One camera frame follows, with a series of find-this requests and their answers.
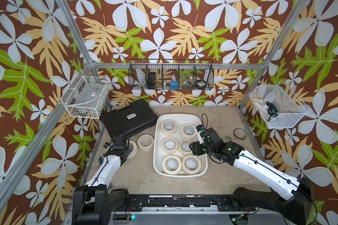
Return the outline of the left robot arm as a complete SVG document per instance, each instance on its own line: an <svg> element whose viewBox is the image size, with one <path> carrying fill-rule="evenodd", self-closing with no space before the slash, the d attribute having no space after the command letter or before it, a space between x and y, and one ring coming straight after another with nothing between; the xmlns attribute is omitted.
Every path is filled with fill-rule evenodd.
<svg viewBox="0 0 338 225"><path fill-rule="evenodd" d="M73 192L73 225L107 225L112 212L120 206L129 205L127 189L108 191L109 184L116 171L127 160L129 137L116 136L114 144L106 143L107 152L103 162L93 178Z"/></svg>

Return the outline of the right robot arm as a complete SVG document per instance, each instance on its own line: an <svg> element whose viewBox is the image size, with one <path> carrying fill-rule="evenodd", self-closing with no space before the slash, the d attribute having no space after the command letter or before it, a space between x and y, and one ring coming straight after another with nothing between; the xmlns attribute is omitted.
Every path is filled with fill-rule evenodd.
<svg viewBox="0 0 338 225"><path fill-rule="evenodd" d="M313 183L310 179L298 179L281 172L252 155L235 142L225 143L213 128L203 125L195 128L198 141L190 144L195 156L207 154L217 163L227 163L241 169L270 187L270 192L252 191L238 187L231 194L232 207L236 210L261 208L279 212L296 225L305 225L313 201Z"/></svg>

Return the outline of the white plastic storage tray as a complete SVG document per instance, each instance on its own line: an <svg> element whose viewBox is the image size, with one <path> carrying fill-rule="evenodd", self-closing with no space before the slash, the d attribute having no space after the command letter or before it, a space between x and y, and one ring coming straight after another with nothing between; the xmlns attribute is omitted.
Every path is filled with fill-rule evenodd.
<svg viewBox="0 0 338 225"><path fill-rule="evenodd" d="M153 150L153 166L158 174L194 178L207 171L207 156L194 156L189 147L198 141L196 126L200 124L201 120L192 114L170 113L158 118Z"/></svg>

